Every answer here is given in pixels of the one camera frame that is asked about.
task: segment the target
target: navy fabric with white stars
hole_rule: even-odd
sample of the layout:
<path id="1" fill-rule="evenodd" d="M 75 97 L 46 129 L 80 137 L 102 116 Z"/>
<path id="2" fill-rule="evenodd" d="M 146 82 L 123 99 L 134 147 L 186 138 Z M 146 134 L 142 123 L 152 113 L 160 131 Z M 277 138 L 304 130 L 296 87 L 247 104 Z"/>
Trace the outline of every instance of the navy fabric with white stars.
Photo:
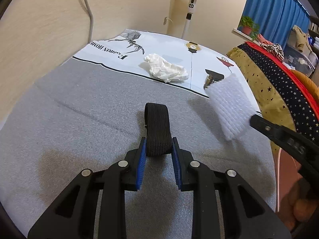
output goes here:
<path id="1" fill-rule="evenodd" d="M 251 48 L 246 43 L 238 46 L 260 68 L 269 82 L 276 88 L 290 111 L 296 132 L 317 145 L 319 144 L 319 122 L 297 85 L 271 59 Z"/>

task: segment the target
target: fan pole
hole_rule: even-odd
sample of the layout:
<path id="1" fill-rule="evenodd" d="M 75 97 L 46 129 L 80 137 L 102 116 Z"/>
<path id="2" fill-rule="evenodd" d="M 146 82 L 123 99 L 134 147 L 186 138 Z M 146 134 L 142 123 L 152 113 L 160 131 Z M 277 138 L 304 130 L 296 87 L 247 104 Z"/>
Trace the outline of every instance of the fan pole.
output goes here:
<path id="1" fill-rule="evenodd" d="M 195 11 L 195 6 L 196 6 L 196 1 L 197 0 L 189 0 L 188 3 L 188 13 L 186 15 L 186 21 L 185 21 L 185 26 L 184 26 L 184 30 L 183 30 L 183 34 L 181 36 L 182 39 L 186 38 L 186 35 L 188 33 L 189 30 L 189 26 L 190 26 L 190 20 L 192 18 L 192 14 Z"/>

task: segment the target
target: beige wall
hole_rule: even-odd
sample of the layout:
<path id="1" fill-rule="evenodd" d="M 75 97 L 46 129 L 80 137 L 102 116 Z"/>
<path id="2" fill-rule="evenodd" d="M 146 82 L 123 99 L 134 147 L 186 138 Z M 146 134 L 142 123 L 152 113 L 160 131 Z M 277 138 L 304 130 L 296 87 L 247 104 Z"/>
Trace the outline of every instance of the beige wall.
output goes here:
<path id="1" fill-rule="evenodd" d="M 170 0 L 88 0 L 93 39 L 125 28 L 166 33 Z M 0 122 L 39 77 L 87 44 L 82 0 L 13 0 L 0 20 Z"/>
<path id="2" fill-rule="evenodd" d="M 189 0 L 175 0 L 168 34 L 181 37 Z M 232 33 L 237 28 L 246 0 L 197 0 L 188 40 L 226 54 L 244 42 Z"/>

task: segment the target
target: window sill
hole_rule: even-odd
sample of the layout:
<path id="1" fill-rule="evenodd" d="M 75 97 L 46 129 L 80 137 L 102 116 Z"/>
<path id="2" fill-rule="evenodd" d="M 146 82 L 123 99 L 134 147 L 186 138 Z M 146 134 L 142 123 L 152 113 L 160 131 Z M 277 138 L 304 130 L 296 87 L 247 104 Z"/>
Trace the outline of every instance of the window sill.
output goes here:
<path id="1" fill-rule="evenodd" d="M 253 39 L 252 39 L 250 36 L 247 36 L 246 34 L 242 33 L 242 32 L 239 31 L 238 29 L 234 28 L 234 29 L 232 29 L 232 31 L 235 32 L 235 33 L 237 33 L 237 34 L 239 34 L 239 35 L 241 35 L 241 36 L 243 36 L 245 39 L 248 39 L 248 40 L 254 42 L 254 43 L 257 44 L 257 45 L 260 45 L 260 42 L 258 42 L 258 41 L 256 41 L 256 40 L 253 41 Z"/>

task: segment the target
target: black strap loop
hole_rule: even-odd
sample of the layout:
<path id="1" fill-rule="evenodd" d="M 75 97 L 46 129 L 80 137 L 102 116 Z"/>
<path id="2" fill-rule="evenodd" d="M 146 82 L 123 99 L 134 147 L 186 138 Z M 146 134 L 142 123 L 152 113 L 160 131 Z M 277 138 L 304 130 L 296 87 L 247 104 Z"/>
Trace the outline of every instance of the black strap loop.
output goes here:
<path id="1" fill-rule="evenodd" d="M 146 155 L 161 156 L 172 152 L 172 135 L 166 105 L 147 103 L 144 110 L 147 129 Z"/>

